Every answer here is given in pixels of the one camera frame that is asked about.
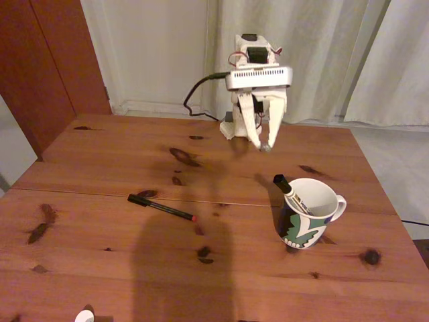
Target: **black pen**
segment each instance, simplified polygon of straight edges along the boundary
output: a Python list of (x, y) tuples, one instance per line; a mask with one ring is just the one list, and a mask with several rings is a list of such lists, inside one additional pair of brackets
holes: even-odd
[(141, 205), (143, 207), (149, 206), (152, 208), (156, 208), (158, 210), (165, 211), (166, 213), (171, 213), (172, 215), (179, 216), (179, 217), (187, 219), (187, 220), (196, 221), (196, 216), (191, 215), (190, 213), (185, 213), (184, 211), (180, 211), (180, 210), (177, 210), (175, 208), (170, 208), (168, 206), (164, 206), (164, 205), (161, 205), (159, 203), (155, 203), (153, 201), (150, 201), (149, 199), (146, 199), (146, 198), (143, 198), (143, 197), (140, 197), (137, 195), (130, 194), (128, 196), (128, 201), (130, 203), (135, 203), (135, 204)]
[(289, 200), (289, 202), (295, 205), (297, 210), (300, 210), (307, 215), (314, 216), (309, 208), (305, 206), (300, 196), (296, 194), (295, 190), (287, 182), (283, 174), (275, 175), (273, 182), (282, 190), (284, 196)]

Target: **red wire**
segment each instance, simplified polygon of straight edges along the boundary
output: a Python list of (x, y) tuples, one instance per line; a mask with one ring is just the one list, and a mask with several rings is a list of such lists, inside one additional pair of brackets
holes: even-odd
[(283, 48), (282, 48), (282, 47), (280, 47), (279, 49), (277, 49), (277, 51), (275, 51), (273, 48), (271, 48), (271, 51), (272, 51), (274, 54), (278, 55), (278, 56), (280, 56), (280, 54), (282, 53), (282, 50), (283, 50)]
[(261, 127), (261, 125), (262, 125), (262, 117), (263, 117), (263, 115), (262, 114), (258, 114), (258, 115), (261, 118), (261, 121), (259, 122), (259, 125), (257, 126), (256, 129), (259, 129)]
[(248, 55), (245, 52), (238, 51), (238, 52), (233, 52), (231, 55), (229, 55), (229, 57), (228, 57), (228, 64), (230, 64), (230, 65), (232, 65), (234, 67), (237, 67), (235, 64), (233, 64), (232, 62), (230, 62), (229, 59), (231, 58), (232, 55), (238, 55), (238, 54), (245, 56), (246, 59), (247, 59), (247, 61), (249, 61), (249, 57), (248, 57)]

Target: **mug handle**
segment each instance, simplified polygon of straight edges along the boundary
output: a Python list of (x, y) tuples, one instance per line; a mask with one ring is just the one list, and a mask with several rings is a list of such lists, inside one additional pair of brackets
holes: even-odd
[(330, 222), (337, 220), (344, 213), (344, 210), (346, 210), (346, 206), (347, 206), (346, 199), (344, 199), (344, 197), (340, 195), (337, 195), (336, 199), (338, 201), (338, 209), (335, 211), (335, 214), (332, 216), (332, 219), (330, 220)]

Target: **dark wood stain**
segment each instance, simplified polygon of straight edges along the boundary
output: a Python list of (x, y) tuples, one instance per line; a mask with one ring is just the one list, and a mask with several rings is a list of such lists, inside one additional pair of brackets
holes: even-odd
[(177, 161), (186, 164), (187, 166), (201, 166), (201, 164), (192, 159), (191, 155), (188, 152), (176, 148), (170, 148), (170, 153), (177, 159)]
[(381, 254), (377, 250), (368, 249), (365, 253), (359, 254), (359, 259), (364, 264), (375, 266), (380, 263)]
[(332, 239), (330, 239), (328, 236), (326, 235), (322, 235), (322, 237), (320, 237), (320, 239), (318, 240), (321, 244), (330, 244), (330, 245), (336, 245), (336, 242), (333, 241)]
[(89, 127), (89, 126), (76, 126), (74, 129), (83, 129), (83, 130), (94, 130), (93, 128)]
[(198, 260), (203, 264), (212, 264), (214, 262), (214, 260), (211, 260), (210, 258), (199, 258)]
[(194, 226), (194, 231), (195, 231), (196, 235), (198, 235), (198, 236), (204, 236), (204, 232), (202, 231), (201, 226), (199, 224), (197, 224), (197, 223)]
[(203, 257), (203, 258), (207, 257), (210, 253), (211, 253), (211, 250), (208, 246), (204, 246), (196, 251), (196, 254), (198, 255), (198, 257)]
[(40, 209), (42, 210), (42, 213), (45, 215), (45, 223), (47, 223), (48, 225), (53, 225), (58, 215), (56, 211), (52, 208), (52, 206), (47, 203), (44, 203), (40, 205)]
[(45, 274), (47, 272), (49, 272), (49, 270), (47, 270), (46, 268), (44, 268), (42, 265), (36, 265), (32, 268), (33, 272), (36, 272), (38, 274)]
[(144, 190), (137, 193), (137, 196), (143, 197), (143, 198), (153, 198), (158, 195), (157, 190)]
[(32, 230), (28, 237), (28, 244), (36, 243), (40, 238), (43, 237), (46, 230), (48, 230), (49, 225), (47, 223), (41, 223), (36, 228)]
[(21, 321), (21, 315), (17, 314), (12, 320), (11, 322), (20, 322)]
[(317, 171), (315, 168), (312, 168), (311, 166), (299, 166), (302, 170), (308, 173), (317, 174), (319, 176), (326, 176), (325, 173)]
[(175, 186), (183, 186), (184, 185), (184, 184), (182, 184), (182, 181), (177, 176), (173, 176), (172, 181), (173, 181), (173, 184)]
[(318, 280), (318, 279), (319, 279), (319, 277), (320, 277), (320, 273), (317, 273), (317, 272), (309, 272), (309, 274), (310, 274), (311, 276), (313, 276), (313, 278), (314, 278), (315, 280)]

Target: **wooden table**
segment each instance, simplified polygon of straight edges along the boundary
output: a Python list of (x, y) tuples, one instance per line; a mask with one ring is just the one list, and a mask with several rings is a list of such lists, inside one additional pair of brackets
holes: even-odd
[[(120, 322), (429, 319), (429, 272), (347, 129), (283, 126), (264, 154), (211, 121), (87, 115), (43, 157), (0, 199), (0, 321), (73, 321), (88, 304)], [(348, 200), (309, 250), (275, 232), (278, 173)], [(141, 191), (204, 235), (127, 202)], [(57, 218), (28, 244), (43, 204)]]

